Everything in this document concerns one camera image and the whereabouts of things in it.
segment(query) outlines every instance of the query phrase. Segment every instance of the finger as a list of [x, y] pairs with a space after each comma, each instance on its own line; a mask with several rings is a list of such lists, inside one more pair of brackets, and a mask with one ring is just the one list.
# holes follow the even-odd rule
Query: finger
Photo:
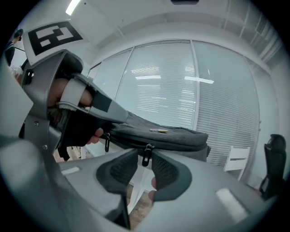
[[82, 93], [82, 97], [80, 99], [80, 103], [84, 106], [90, 106], [92, 103], [92, 95], [88, 90], [85, 89], [85, 91]]
[[149, 197], [149, 199], [150, 199], [151, 201], [153, 201], [153, 199], [154, 199], [155, 192], [156, 192], [156, 191], [150, 191], [150, 192], [148, 193], [148, 197]]
[[90, 140], [89, 143], [97, 143], [99, 141], [99, 137], [93, 136]]
[[152, 187], [156, 189], [156, 179], [155, 179], [155, 177], [153, 177], [153, 179], [151, 180], [151, 184], [152, 184]]
[[64, 78], [55, 79], [49, 91], [48, 106], [55, 106], [60, 100], [68, 80]]
[[95, 132], [95, 136], [101, 137], [104, 134], [104, 130], [102, 128], [99, 128]]

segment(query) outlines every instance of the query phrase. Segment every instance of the window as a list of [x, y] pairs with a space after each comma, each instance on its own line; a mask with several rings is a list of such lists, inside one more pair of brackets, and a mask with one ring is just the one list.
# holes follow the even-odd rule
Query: window
[[200, 102], [197, 131], [209, 134], [207, 162], [224, 166], [230, 146], [250, 147], [259, 131], [259, 105], [253, 78], [243, 56], [209, 43], [194, 42]]
[[124, 51], [105, 59], [97, 71], [94, 83], [110, 98], [115, 99], [122, 73], [131, 50]]
[[95, 67], [91, 68], [87, 77], [92, 78], [93, 80], [97, 76], [101, 63], [97, 64]]
[[192, 129], [196, 73], [190, 42], [164, 41], [134, 48], [116, 101], [152, 122]]

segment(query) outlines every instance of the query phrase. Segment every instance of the zipper pull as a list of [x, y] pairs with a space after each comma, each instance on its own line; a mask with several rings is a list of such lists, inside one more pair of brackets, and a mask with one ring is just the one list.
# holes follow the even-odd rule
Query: zipper pull
[[110, 146], [110, 133], [104, 133], [106, 136], [106, 142], [105, 142], [105, 152], [109, 152], [109, 146]]
[[143, 160], [142, 160], [142, 166], [143, 167], [147, 167], [148, 166], [153, 149], [154, 149], [154, 146], [151, 143], [146, 145], [146, 147], [144, 149]]

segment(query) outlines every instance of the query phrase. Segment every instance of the ceiling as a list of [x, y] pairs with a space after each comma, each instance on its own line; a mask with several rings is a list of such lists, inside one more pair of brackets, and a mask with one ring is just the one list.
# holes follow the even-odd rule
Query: ceiling
[[140, 28], [169, 22], [195, 22], [229, 31], [249, 43], [265, 61], [282, 45], [276, 31], [247, 0], [200, 0], [197, 5], [173, 5], [170, 0], [81, 0], [69, 16], [65, 10], [70, 1], [43, 0], [26, 28], [71, 19], [94, 53]]

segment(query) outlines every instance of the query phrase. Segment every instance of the zipper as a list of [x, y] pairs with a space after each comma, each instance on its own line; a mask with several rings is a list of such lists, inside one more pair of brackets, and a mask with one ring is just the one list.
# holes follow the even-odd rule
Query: zipper
[[[116, 143], [120, 143], [120, 140], [118, 141], [117, 138], [114, 138], [110, 133], [104, 133], [104, 136], [106, 137], [105, 142], [105, 151], [109, 152], [110, 147], [110, 141], [115, 141]], [[150, 158], [152, 156], [152, 150], [155, 148], [151, 143], [148, 143], [146, 145], [138, 145], [134, 143], [130, 143], [128, 141], [122, 141], [123, 144], [129, 147], [137, 148], [137, 149], [144, 149], [143, 152], [143, 160], [142, 160], [142, 166], [147, 167], [150, 161]]]
[[146, 145], [144, 153], [143, 153], [143, 160], [142, 160], [142, 166], [147, 167], [152, 155], [152, 150], [154, 149], [154, 146], [149, 143]]
[[105, 142], [105, 152], [109, 152], [110, 147], [110, 133], [104, 133], [106, 136], [106, 142]]

